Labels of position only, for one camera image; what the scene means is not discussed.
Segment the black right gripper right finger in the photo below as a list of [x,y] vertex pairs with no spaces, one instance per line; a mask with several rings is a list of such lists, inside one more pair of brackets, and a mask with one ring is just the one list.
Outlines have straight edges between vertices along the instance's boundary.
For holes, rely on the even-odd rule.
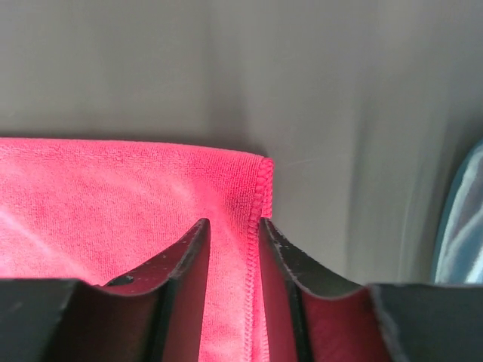
[[480,361],[478,285],[349,281],[264,218],[259,254],[273,361]]

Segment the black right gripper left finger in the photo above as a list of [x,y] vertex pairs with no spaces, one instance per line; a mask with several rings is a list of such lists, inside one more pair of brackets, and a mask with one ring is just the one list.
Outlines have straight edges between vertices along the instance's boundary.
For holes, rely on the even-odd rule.
[[3,361],[198,360],[210,223],[94,286],[79,279],[1,282]]

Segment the pink towel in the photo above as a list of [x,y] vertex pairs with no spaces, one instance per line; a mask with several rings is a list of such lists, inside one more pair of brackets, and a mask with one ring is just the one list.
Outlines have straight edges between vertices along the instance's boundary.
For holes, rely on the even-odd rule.
[[1,282],[103,286],[210,223],[198,360],[273,361],[259,254],[273,163],[164,143],[3,139]]

